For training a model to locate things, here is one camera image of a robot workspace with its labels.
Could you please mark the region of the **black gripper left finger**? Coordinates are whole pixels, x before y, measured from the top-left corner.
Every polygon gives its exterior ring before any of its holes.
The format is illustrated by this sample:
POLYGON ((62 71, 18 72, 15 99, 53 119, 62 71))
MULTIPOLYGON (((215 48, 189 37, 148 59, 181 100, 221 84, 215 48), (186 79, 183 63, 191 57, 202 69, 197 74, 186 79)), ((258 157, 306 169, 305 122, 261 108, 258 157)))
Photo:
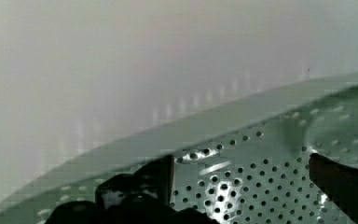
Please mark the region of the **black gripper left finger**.
POLYGON ((174 158, 151 161, 100 184, 94 200, 57 206, 45 224, 219 224, 194 208, 170 207, 174 158))

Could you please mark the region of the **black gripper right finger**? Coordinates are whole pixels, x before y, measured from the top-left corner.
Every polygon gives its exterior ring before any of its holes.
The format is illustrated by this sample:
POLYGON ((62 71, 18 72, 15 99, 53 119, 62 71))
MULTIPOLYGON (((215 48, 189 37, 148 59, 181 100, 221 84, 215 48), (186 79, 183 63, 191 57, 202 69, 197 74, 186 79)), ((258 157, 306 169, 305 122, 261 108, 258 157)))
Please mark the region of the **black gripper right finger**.
POLYGON ((309 159, 310 180, 358 224, 358 169, 312 153, 309 159))

